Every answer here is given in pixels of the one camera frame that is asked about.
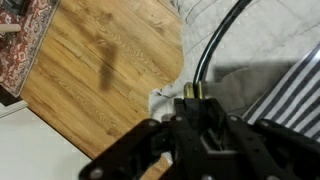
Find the white cloth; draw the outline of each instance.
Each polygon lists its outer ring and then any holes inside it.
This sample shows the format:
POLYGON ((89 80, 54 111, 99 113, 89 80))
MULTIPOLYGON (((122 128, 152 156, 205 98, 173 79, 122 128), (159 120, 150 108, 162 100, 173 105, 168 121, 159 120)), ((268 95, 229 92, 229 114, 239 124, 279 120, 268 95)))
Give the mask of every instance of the white cloth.
MULTIPOLYGON (((173 99, 192 82, 201 54, 236 1, 174 0, 184 26, 178 79, 149 96, 150 116, 173 113, 173 99)), ((208 67, 204 92, 242 115, 320 40, 318 0, 253 0, 223 37, 208 67)))

